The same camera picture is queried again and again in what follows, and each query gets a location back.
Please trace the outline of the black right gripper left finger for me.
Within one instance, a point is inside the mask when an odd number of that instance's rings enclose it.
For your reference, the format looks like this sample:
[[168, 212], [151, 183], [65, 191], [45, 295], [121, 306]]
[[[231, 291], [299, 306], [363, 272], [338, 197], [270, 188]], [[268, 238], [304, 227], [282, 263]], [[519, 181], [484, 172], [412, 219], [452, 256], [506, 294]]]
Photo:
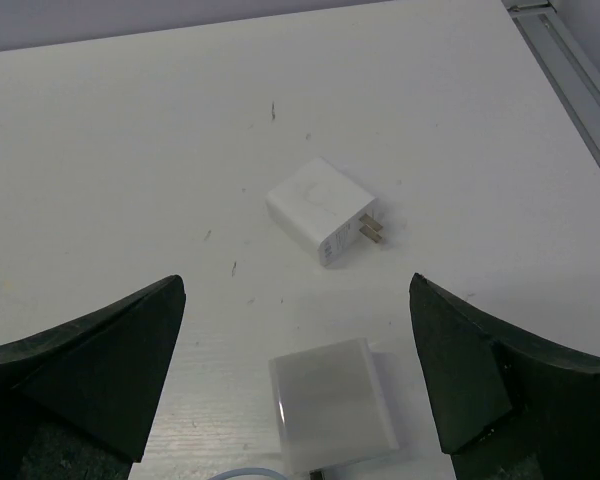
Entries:
[[126, 479], [142, 460], [186, 304], [168, 276], [0, 345], [0, 479]]

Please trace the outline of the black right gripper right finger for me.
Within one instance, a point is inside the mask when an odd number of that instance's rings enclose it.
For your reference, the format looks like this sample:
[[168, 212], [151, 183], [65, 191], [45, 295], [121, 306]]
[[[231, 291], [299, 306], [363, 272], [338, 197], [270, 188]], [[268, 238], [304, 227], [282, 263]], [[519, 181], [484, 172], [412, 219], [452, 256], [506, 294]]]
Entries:
[[483, 312], [415, 274], [410, 314], [458, 479], [600, 479], [600, 357]]

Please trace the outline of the white charger plug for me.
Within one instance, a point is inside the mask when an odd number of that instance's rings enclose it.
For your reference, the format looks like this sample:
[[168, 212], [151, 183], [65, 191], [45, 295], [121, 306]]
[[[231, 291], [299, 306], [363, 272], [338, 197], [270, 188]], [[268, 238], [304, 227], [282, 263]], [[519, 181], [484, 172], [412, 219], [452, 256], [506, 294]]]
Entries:
[[323, 267], [361, 236], [376, 244], [383, 241], [377, 203], [377, 197], [321, 157], [265, 197], [271, 219]]

